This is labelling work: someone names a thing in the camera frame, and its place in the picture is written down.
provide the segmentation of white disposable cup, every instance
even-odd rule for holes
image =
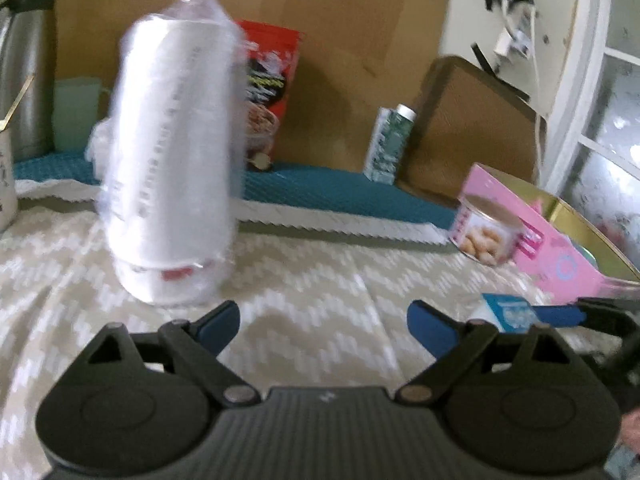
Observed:
[[[145,303],[170,306],[208,300],[231,274],[232,261],[209,260],[203,266],[146,269],[114,260],[118,280],[126,291]]]
[[[14,158],[11,154],[11,131],[0,132],[0,232],[14,221],[18,214],[15,193]]]
[[[235,37],[152,19],[127,38],[114,108],[107,236],[128,266],[175,269],[231,244],[229,85]]]

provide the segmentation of pink box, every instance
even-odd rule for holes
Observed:
[[[631,288],[633,290],[631,295],[636,296],[639,284],[604,276],[574,248],[566,235],[560,233],[519,195],[487,170],[478,164],[474,165],[460,196],[474,194],[491,199],[520,217],[525,225],[525,232],[518,243],[513,261],[520,270],[534,277],[537,286],[551,292],[556,303],[570,303],[584,296],[629,296],[629,294],[622,294],[620,287],[625,290]],[[518,182],[532,188],[530,184]],[[540,190],[535,191],[541,196],[554,199]]]

